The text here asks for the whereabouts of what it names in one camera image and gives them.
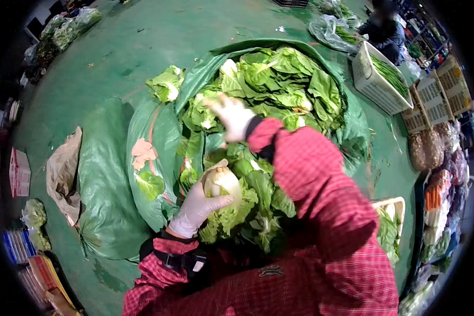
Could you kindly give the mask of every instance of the white plastic crate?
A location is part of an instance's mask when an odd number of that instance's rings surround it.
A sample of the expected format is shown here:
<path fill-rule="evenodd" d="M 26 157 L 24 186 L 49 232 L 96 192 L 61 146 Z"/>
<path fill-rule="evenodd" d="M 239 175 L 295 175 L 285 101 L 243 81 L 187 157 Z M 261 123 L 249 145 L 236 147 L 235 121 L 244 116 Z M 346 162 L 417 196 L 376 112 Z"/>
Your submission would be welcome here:
<path fill-rule="evenodd" d="M 402 236 L 402 228 L 404 226 L 404 218 L 405 218 L 405 200 L 403 197 L 399 196 L 396 198 L 389 198 L 389 199 L 381 199 L 381 200 L 374 200 L 372 201 L 372 208 L 374 210 L 378 209 L 379 207 L 385 207 L 388 204 L 393 204 L 395 206 L 395 214 L 388 215 L 391 217 L 392 220 L 395 218 L 400 218 L 400 225 L 398 225 L 398 236 L 399 236 L 399 244 L 400 244 L 400 237 Z"/>
<path fill-rule="evenodd" d="M 473 109 L 471 93 L 461 72 L 461 67 L 453 55 L 449 55 L 437 69 L 437 75 L 446 92 L 453 115 Z"/>
<path fill-rule="evenodd" d="M 435 71 L 422 79 L 416 90 L 431 126 L 455 119 Z"/>
<path fill-rule="evenodd" d="M 420 105 L 419 97 L 417 96 L 414 85 L 409 88 L 409 92 L 411 93 L 411 99 L 414 108 L 405 110 L 401 113 L 407 132 L 412 134 L 432 128 L 430 126 L 430 122 L 426 119 L 427 116 L 423 107 Z"/>
<path fill-rule="evenodd" d="M 382 60 L 397 70 L 403 82 L 404 75 L 379 50 L 366 41 L 361 42 L 358 53 L 353 60 L 353 77 L 355 88 L 370 98 L 388 115 L 394 115 L 412 109 L 411 93 L 405 99 L 392 85 L 381 76 L 372 64 L 370 55 Z"/>

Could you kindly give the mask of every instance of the red plaid shirt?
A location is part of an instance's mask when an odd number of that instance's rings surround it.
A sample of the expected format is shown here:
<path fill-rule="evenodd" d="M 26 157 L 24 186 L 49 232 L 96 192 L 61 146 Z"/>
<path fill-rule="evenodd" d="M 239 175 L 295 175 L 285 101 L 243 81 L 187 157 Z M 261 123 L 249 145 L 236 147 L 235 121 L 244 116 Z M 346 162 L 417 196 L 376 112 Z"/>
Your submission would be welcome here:
<path fill-rule="evenodd" d="M 395 279 L 376 239 L 378 217 L 343 174 L 339 150 L 309 127 L 281 128 L 266 118 L 248 144 L 259 153 L 277 134 L 274 180 L 295 201 L 298 217 L 314 223 L 315 245 L 189 296 L 180 294 L 186 272 L 168 269 L 150 254 L 125 295 L 123 315 L 397 315 Z M 198 246 L 158 238 L 154 244 L 177 254 Z"/>

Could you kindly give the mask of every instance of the white latex glove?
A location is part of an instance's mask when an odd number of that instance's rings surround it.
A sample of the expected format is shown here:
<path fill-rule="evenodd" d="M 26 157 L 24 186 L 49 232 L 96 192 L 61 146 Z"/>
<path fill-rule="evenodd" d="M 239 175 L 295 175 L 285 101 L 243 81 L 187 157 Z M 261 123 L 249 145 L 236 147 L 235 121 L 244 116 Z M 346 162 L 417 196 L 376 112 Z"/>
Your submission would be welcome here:
<path fill-rule="evenodd" d="M 225 163 L 217 163 L 203 174 L 203 176 L 195 183 L 186 196 L 179 213 L 172 218 L 166 232 L 178 238 L 191 238 L 200 228 L 200 225 L 207 219 L 209 214 L 217 211 L 225 206 L 232 204 L 234 197 L 231 195 L 221 195 L 214 198 L 206 198 L 202 183 L 205 182 L 207 174 L 212 169 L 226 165 Z"/>
<path fill-rule="evenodd" d="M 241 100 L 228 98 L 224 93 L 218 95 L 218 100 L 205 98 L 205 106 L 214 112 L 221 123 L 226 127 L 223 140 L 226 142 L 241 142 L 246 140 L 246 129 L 256 113 L 246 109 Z"/>

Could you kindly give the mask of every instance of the green painted floor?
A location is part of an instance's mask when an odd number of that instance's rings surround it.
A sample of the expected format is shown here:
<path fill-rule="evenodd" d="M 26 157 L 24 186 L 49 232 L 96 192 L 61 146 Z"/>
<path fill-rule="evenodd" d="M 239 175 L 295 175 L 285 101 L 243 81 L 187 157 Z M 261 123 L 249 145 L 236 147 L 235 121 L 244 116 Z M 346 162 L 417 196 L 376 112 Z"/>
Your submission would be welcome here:
<path fill-rule="evenodd" d="M 363 4 L 348 2 L 365 18 Z M 349 68 L 346 54 L 317 45 L 307 33 L 307 23 L 317 14 L 311 4 L 307 9 L 288 9 L 270 0 L 131 0 L 123 6 L 117 0 L 98 0 L 92 6 L 97 6 L 104 18 L 53 62 L 24 102 L 25 111 L 13 143 L 27 152 L 32 170 L 29 198 L 38 198 L 46 206 L 46 229 L 53 252 L 78 299 L 89 315 L 117 315 L 121 313 L 124 292 L 139 276 L 137 266 L 92 254 L 85 259 L 75 229 L 69 227 L 46 193 L 45 163 L 65 137 L 105 98 L 121 97 L 134 104 L 149 94 L 146 79 L 170 64 L 190 68 L 195 58 L 232 41 L 279 37 L 312 42 L 326 59 L 339 64 L 341 71 L 349 73 Z M 286 32 L 276 31 L 280 26 Z M 356 92 L 350 75 L 346 84 L 359 97 L 368 125 L 376 132 L 371 163 L 368 167 L 361 165 L 354 180 L 371 198 L 402 196 L 406 201 L 402 258 L 394 270 L 400 291 L 411 262 L 411 205 L 417 178 L 407 155 L 405 127 L 400 117 L 383 116 L 375 104 Z M 25 201 L 14 199 L 13 209 L 20 210 Z"/>

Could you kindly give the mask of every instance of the person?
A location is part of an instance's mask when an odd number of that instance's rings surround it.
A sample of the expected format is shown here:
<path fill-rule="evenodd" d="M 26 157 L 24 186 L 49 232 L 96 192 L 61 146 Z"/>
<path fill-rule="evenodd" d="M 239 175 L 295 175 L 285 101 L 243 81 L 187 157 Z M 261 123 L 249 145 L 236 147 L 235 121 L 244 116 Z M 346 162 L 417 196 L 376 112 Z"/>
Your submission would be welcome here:
<path fill-rule="evenodd" d="M 205 102 L 225 126 L 227 142 L 245 140 L 272 163 L 273 179 L 295 202 L 298 218 L 311 224 L 308 245 L 183 295 L 189 272 L 173 269 L 171 257 L 197 249 L 197 229 L 232 202 L 229 196 L 206 198 L 199 181 L 153 240 L 152 253 L 141 254 L 141 277 L 125 295 L 123 315 L 396 316 L 397 287 L 377 241 L 378 217 L 343 173 L 339 149 L 310 127 L 289 132 L 279 120 L 262 118 L 224 94 L 219 102 Z"/>
<path fill-rule="evenodd" d="M 368 35 L 368 42 L 377 48 L 395 66 L 404 61 L 405 34 L 402 24 L 395 21 L 399 6 L 391 0 L 373 0 L 374 11 L 367 22 L 356 31 Z"/>

